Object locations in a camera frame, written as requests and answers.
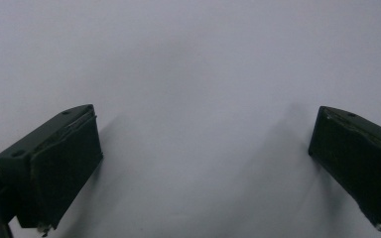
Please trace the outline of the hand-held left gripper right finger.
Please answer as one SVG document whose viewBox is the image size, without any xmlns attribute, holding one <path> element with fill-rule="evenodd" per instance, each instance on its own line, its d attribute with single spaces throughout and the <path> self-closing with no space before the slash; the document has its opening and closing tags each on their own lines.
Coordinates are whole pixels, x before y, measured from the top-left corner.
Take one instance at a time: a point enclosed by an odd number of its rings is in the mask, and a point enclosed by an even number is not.
<svg viewBox="0 0 381 238">
<path fill-rule="evenodd" d="M 357 114 L 322 106 L 309 155 L 347 191 L 381 232 L 381 126 Z"/>
</svg>

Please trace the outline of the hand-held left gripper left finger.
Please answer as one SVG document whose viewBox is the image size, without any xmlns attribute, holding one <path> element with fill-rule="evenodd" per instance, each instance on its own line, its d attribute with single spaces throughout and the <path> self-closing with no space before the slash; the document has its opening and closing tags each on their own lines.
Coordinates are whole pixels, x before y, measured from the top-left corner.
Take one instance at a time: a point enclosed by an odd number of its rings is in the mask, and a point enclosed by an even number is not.
<svg viewBox="0 0 381 238">
<path fill-rule="evenodd" d="M 56 229 L 103 159 L 91 104 L 67 109 L 0 153 L 0 237 L 9 221 Z"/>
</svg>

